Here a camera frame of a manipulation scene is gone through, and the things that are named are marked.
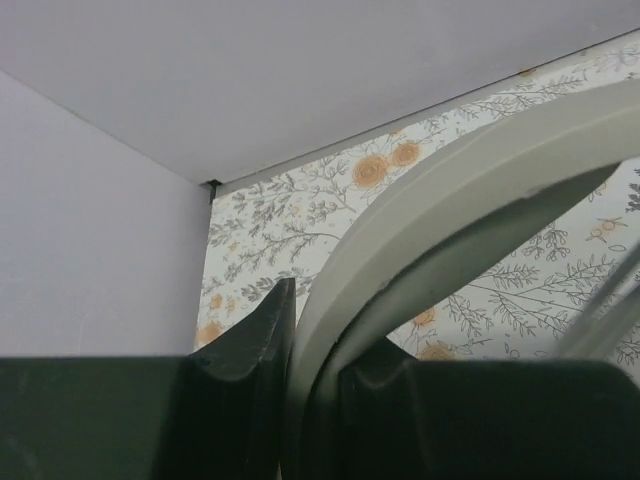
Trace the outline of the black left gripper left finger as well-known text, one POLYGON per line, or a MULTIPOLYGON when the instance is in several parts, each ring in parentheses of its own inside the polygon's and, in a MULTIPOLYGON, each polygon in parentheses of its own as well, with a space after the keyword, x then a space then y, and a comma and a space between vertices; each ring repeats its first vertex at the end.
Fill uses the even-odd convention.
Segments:
POLYGON ((186 356, 1 362, 5 479, 272 479, 296 285, 186 356))

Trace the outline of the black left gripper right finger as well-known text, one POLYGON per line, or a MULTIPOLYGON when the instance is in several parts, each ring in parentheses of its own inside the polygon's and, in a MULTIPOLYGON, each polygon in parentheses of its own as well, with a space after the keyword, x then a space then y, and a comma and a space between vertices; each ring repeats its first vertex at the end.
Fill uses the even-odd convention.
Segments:
POLYGON ((419 360, 340 376, 341 479, 635 479, 639 390, 599 361, 419 360))

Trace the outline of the white grey headphones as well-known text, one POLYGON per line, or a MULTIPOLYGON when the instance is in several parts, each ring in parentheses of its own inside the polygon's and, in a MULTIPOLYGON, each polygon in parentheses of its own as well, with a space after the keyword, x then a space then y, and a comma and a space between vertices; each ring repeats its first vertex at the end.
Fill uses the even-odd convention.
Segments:
POLYGON ((514 114, 439 149, 353 223, 316 277, 288 364, 281 472, 330 479, 340 371, 581 202, 639 153, 639 84, 514 114))

